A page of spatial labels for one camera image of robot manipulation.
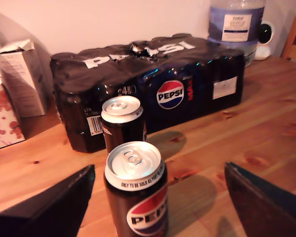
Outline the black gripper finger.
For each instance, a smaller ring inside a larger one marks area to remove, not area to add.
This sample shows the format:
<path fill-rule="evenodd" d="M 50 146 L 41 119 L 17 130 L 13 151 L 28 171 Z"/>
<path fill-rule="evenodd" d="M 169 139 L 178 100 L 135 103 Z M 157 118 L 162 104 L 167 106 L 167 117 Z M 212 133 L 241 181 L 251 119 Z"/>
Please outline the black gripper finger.
<path fill-rule="evenodd" d="M 75 237 L 88 208 L 95 166 L 0 212 L 0 237 Z"/>
<path fill-rule="evenodd" d="M 249 237 L 296 237 L 296 195 L 227 162 L 230 198 Z"/>

